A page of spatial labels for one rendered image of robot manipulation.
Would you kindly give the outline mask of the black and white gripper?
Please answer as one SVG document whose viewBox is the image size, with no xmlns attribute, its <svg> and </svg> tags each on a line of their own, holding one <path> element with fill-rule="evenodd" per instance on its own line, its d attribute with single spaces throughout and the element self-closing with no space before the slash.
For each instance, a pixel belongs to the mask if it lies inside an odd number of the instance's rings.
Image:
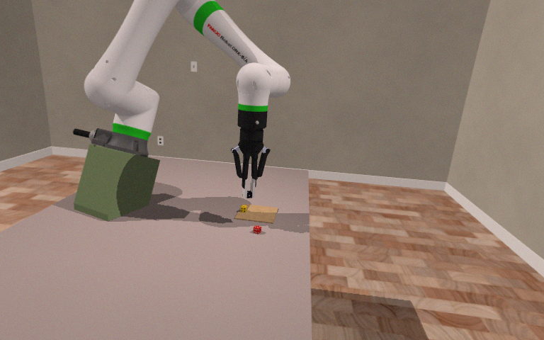
<svg viewBox="0 0 544 340">
<path fill-rule="evenodd" d="M 264 147 L 263 144 L 264 130 L 245 130 L 240 128 L 239 144 L 235 148 L 231 148 L 234 155 L 234 162 L 238 177 L 242 178 L 242 196 L 247 198 L 247 186 L 248 186 L 248 169 L 249 159 L 251 156 L 251 185 L 250 191 L 252 192 L 252 198 L 255 197 L 256 180 L 261 177 L 264 171 L 266 158 L 270 152 L 270 149 Z M 241 169 L 239 150 L 243 153 L 243 167 Z M 257 169 L 258 154 L 262 150 L 259 166 Z"/>
</svg>

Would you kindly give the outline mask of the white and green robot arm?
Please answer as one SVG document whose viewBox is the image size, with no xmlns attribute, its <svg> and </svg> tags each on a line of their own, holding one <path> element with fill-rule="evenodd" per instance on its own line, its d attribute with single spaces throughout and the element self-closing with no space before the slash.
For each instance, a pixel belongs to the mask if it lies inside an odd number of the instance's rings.
<svg viewBox="0 0 544 340">
<path fill-rule="evenodd" d="M 290 75 L 245 36 L 215 0 L 134 0 L 120 30 L 84 82 L 89 100 L 115 113 L 113 131 L 74 129 L 74 135 L 87 137 L 95 145 L 148 157 L 147 141 L 159 94 L 136 78 L 174 7 L 241 67 L 237 125 L 245 130 L 266 128 L 268 98 L 288 91 Z"/>
</svg>

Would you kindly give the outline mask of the tan flat mat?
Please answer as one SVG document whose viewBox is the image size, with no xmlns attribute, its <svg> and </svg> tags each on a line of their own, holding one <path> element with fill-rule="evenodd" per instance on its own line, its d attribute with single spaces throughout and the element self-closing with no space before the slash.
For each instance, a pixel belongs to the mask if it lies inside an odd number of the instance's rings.
<svg viewBox="0 0 544 340">
<path fill-rule="evenodd" d="M 236 220 L 248 220 L 273 224 L 278 208 L 250 204 L 243 205 L 246 205 L 246 212 L 241 212 L 240 208 L 235 216 Z"/>
</svg>

